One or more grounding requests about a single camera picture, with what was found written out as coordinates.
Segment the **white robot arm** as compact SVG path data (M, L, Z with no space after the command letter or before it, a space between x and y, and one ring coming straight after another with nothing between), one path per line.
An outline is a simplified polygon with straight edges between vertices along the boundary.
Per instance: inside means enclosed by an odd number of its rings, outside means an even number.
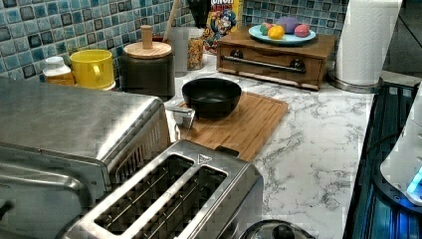
M422 89L412 104L406 124L393 149L380 165L386 181L414 205L420 206L422 179Z

